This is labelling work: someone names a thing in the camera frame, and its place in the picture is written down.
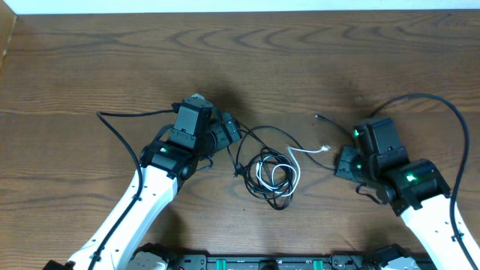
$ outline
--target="black wire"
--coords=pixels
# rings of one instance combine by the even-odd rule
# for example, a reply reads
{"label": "black wire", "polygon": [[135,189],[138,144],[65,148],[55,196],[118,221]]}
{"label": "black wire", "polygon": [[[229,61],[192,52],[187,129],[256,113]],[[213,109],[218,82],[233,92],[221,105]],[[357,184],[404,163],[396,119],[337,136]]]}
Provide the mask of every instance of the black wire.
{"label": "black wire", "polygon": [[136,168],[137,174],[138,174],[138,189],[136,190],[136,193],[133,196],[132,201],[128,204],[127,208],[123,211],[123,213],[121,213],[118,220],[113,224],[112,228],[109,230],[109,232],[103,238],[102,242],[98,246],[98,249],[93,253],[93,257],[91,258],[91,262],[90,262],[90,265],[88,266],[88,270],[92,270],[95,267],[95,263],[100,258],[101,252],[104,249],[105,244],[108,242],[108,240],[113,235],[113,233],[115,232],[117,227],[120,225],[120,223],[127,216],[128,212],[134,207],[135,202],[137,200],[141,200],[140,194],[142,193],[142,189],[143,189],[143,174],[142,174],[142,170],[140,169],[140,162],[138,161],[138,158],[135,155],[134,150],[130,147],[130,145],[124,139],[124,137],[103,116],[140,117],[140,116],[153,116],[153,115],[159,114],[159,113],[171,113],[171,112],[173,112],[172,109],[161,110],[161,111],[156,111],[156,112],[137,113],[137,114],[97,112],[98,118],[113,132],[113,134],[115,134],[115,136],[117,136],[117,138],[125,146],[128,153],[132,157],[133,162],[135,163],[135,168]]}
{"label": "black wire", "polygon": [[[289,167],[286,166],[281,166],[280,168],[284,171],[285,173],[285,179],[282,182],[277,182],[275,183],[274,179],[272,178],[272,174],[269,171],[268,165],[270,166],[275,166],[278,164],[286,164],[293,166],[292,161],[290,158],[285,156],[284,154],[281,154],[280,152],[274,150],[273,148],[268,147],[255,133],[254,131],[262,130],[262,129],[267,129],[267,130],[272,130],[272,131],[277,131],[280,134],[283,134],[285,137],[288,137],[291,139],[299,149],[304,149],[300,143],[293,138],[290,134],[287,132],[276,128],[272,126],[259,126],[259,127],[254,127],[252,129],[248,128],[244,124],[240,123],[238,120],[236,120],[239,125],[244,127],[247,130],[241,130],[241,132],[244,133],[243,138],[241,139],[239,145],[238,145],[238,151],[236,153],[235,160],[233,159],[232,152],[230,151],[230,148],[227,147],[228,154],[230,156],[230,160],[232,161],[233,168],[235,170],[234,176],[242,176],[244,178],[244,183],[245,187],[247,188],[248,192],[252,194],[254,197],[260,200],[265,200],[273,209],[275,210],[283,210],[286,207],[290,205],[293,199],[293,194],[290,194],[289,196],[283,197],[282,195],[284,194],[289,194],[292,189],[293,189],[293,176],[294,176],[294,171],[290,169]],[[242,149],[243,143],[245,139],[250,136],[254,138],[261,146],[262,149],[260,150],[260,153],[255,155],[250,161],[248,162],[247,165],[242,166],[239,163],[239,155],[240,151]],[[307,157],[313,161],[316,165],[326,169],[326,170],[333,170],[331,168],[328,168],[327,166],[323,166],[321,163],[318,161],[314,160],[308,153],[305,152]],[[263,163],[263,172],[267,176],[267,179],[269,180],[272,189],[266,188],[260,180],[254,180],[257,177],[252,177],[251,176],[251,170],[252,166],[254,164],[258,164],[259,162]],[[283,203],[279,202],[279,199],[285,198]]]}
{"label": "black wire", "polygon": [[213,167],[213,158],[210,157],[210,156],[206,156],[205,159],[206,159],[207,161],[209,161],[210,164],[209,164],[209,165],[205,165],[205,166],[203,166],[203,167],[201,167],[201,168],[199,168],[199,169],[196,169],[197,171],[210,170],[210,169]]}
{"label": "black wire", "polygon": [[141,112],[141,113],[112,113],[112,112],[99,112],[102,116],[115,116],[115,117],[142,117],[153,116],[160,113],[173,113],[173,109],[163,109],[154,112]]}
{"label": "black wire", "polygon": [[372,200],[372,201],[373,201],[374,203],[376,203],[377,205],[384,206],[385,204],[384,204],[384,203],[381,203],[377,198],[375,198],[374,195],[369,194],[369,193],[360,193],[360,190],[361,190],[363,187],[366,187],[366,186],[367,186],[366,183],[361,183],[361,184],[359,184],[359,185],[355,188],[355,192],[356,192],[358,195],[362,195],[362,196],[369,197],[370,200]]}
{"label": "black wire", "polygon": [[164,125],[155,135],[154,141],[159,140],[170,128],[173,128],[173,124]]}
{"label": "black wire", "polygon": [[415,99],[415,98],[430,98],[430,99],[434,99],[434,100],[437,100],[437,101],[442,101],[448,108],[450,108],[455,113],[455,115],[457,116],[457,118],[460,121],[460,124],[462,126],[462,129],[463,129],[463,155],[462,155],[462,159],[461,159],[461,162],[460,162],[460,167],[458,169],[457,178],[455,180],[453,191],[451,192],[450,209],[449,209],[450,210],[450,223],[451,223],[451,228],[453,229],[454,236],[458,240],[458,244],[460,245],[460,248],[462,249],[463,253],[465,254],[466,259],[468,260],[468,262],[470,263],[470,265],[472,266],[472,268],[474,270],[478,270],[475,262],[473,261],[472,256],[470,255],[470,253],[467,250],[467,247],[464,244],[464,240],[462,239],[460,232],[458,231],[457,222],[455,220],[455,203],[457,201],[458,190],[460,188],[462,175],[464,174],[465,165],[467,163],[468,151],[469,151],[469,147],[470,147],[470,135],[469,135],[469,131],[468,131],[468,127],[467,127],[467,123],[465,121],[465,118],[462,116],[460,111],[455,107],[455,105],[453,105],[452,103],[447,101],[445,98],[439,97],[439,96],[436,96],[436,95],[433,95],[433,94],[421,94],[421,93],[405,94],[405,95],[402,95],[400,97],[396,97],[392,100],[389,100],[386,103],[384,103],[382,106],[376,108],[370,114],[370,117],[374,117],[381,109],[387,107],[389,104],[392,104],[392,103],[397,102],[397,101],[402,101],[402,100],[405,100],[405,99],[410,100],[410,99]]}
{"label": "black wire", "polygon": [[315,117],[319,120],[322,120],[322,121],[325,121],[325,122],[328,122],[332,125],[334,125],[335,127],[337,127],[343,134],[347,135],[350,140],[352,141],[352,144],[353,144],[353,147],[356,148],[356,141],[355,139],[353,139],[353,136],[350,132],[348,132],[344,127],[342,127],[341,125],[337,124],[336,122],[326,118],[325,116],[323,115],[315,115]]}

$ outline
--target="wood grain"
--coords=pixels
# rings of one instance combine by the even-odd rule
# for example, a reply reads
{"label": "wood grain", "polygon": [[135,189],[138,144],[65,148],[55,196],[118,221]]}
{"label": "wood grain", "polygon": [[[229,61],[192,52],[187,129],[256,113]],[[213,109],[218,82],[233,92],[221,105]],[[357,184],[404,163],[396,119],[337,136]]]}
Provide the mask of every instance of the wood grain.
{"label": "wood grain", "polygon": [[[458,198],[480,237],[480,11],[191,13],[19,18],[0,76],[0,269],[65,261],[125,192],[134,165],[97,110],[146,112],[199,92],[251,127],[274,125],[304,147],[407,92],[442,95],[464,113],[471,154]],[[412,159],[429,158],[453,184],[460,125],[434,101],[384,113]],[[112,119],[138,153],[174,115]],[[290,142],[261,133],[284,149]],[[248,142],[244,162],[257,153]],[[397,242],[424,252],[388,207],[300,157],[292,205],[274,211],[233,178],[225,152],[196,173],[144,242],[212,254],[371,251]]]}
{"label": "wood grain", "polygon": [[3,58],[7,54],[8,44],[14,32],[17,15],[0,0],[0,71],[2,70]]}

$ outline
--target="green led light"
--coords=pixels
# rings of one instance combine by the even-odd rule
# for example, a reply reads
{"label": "green led light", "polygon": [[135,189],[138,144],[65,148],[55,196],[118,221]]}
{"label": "green led light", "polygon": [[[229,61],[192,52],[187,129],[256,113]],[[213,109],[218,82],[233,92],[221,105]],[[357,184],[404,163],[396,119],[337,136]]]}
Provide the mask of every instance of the green led light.
{"label": "green led light", "polygon": [[217,270],[227,270],[227,261],[225,259],[217,259],[215,264]]}
{"label": "green led light", "polygon": [[313,261],[313,270],[323,270],[323,261],[321,260],[314,260]]}
{"label": "green led light", "polygon": [[417,179],[417,178],[416,178],[415,176],[413,176],[413,175],[407,175],[407,176],[406,176],[406,180],[408,180],[408,182],[411,182],[411,181],[416,180],[416,179]]}

